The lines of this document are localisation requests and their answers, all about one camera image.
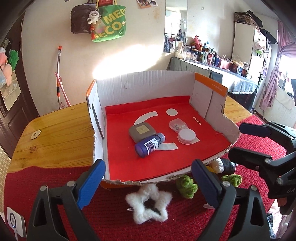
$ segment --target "curtain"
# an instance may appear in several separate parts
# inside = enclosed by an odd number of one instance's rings
[[[276,89],[279,81],[280,73],[280,60],[281,56],[285,55],[289,58],[296,58],[296,43],[291,40],[291,35],[279,21],[279,42],[278,42],[278,55],[276,58],[276,64],[271,72],[269,83],[267,84],[265,91],[263,93],[260,108],[266,110],[267,107],[271,107],[274,97],[276,95]]]

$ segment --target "pink stuffed toy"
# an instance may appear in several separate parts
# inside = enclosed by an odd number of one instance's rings
[[[10,64],[1,65],[2,72],[6,78],[6,85],[10,86],[12,83],[12,67]]]
[[[201,51],[202,50],[202,45],[201,45],[201,41],[200,41],[200,39],[198,37],[199,36],[196,35],[195,38],[194,38],[195,48],[197,50]]]
[[[7,64],[7,56],[5,53],[0,53],[0,66],[3,64]]]
[[[0,66],[6,78],[6,85],[10,86],[12,83],[12,67],[7,64],[7,56],[4,53],[0,53]]]

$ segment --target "blue bottle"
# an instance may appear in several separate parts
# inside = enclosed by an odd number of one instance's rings
[[[161,143],[165,142],[165,136],[162,133],[147,137],[135,145],[136,153],[144,158],[155,151]]]

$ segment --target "blue gripper pad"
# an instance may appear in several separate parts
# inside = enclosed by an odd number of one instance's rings
[[[270,136],[270,130],[267,126],[259,126],[255,124],[242,123],[239,126],[239,131],[243,134],[248,134],[257,137],[268,137]]]
[[[219,196],[222,192],[222,187],[217,179],[205,167],[201,160],[193,161],[191,165],[191,172],[207,203],[215,209],[218,208]]]
[[[103,160],[97,160],[89,170],[88,177],[78,191],[77,205],[82,210],[89,205],[94,193],[105,175],[106,164]]]

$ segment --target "red knitted rug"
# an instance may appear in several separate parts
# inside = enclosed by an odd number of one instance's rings
[[[243,122],[262,124],[256,116],[251,116]],[[268,138],[242,134],[235,146],[269,154],[273,159],[285,155],[284,148]],[[28,225],[35,197],[42,185],[46,184],[50,188],[63,186],[69,180],[76,180],[86,170],[88,167],[60,169],[30,167],[8,174],[4,191],[5,210],[7,206],[11,207],[24,216],[26,225]],[[268,211],[273,200],[267,197],[267,186],[258,173],[240,165],[236,173],[243,177],[240,187],[248,188],[252,184],[258,187],[265,209]],[[173,194],[173,199],[167,208],[168,220],[163,223],[156,221],[141,225],[134,223],[133,214],[128,211],[129,206],[125,201],[125,196],[137,191],[138,187],[112,190],[99,187],[90,205],[83,209],[84,215],[101,240],[196,240],[213,214],[212,210],[203,208],[206,201],[200,190],[193,199],[187,200],[180,196],[173,182],[158,186],[160,190],[170,191]],[[237,207],[233,209],[221,241],[227,240],[236,213]],[[61,210],[61,216],[70,240],[76,240],[63,210]]]

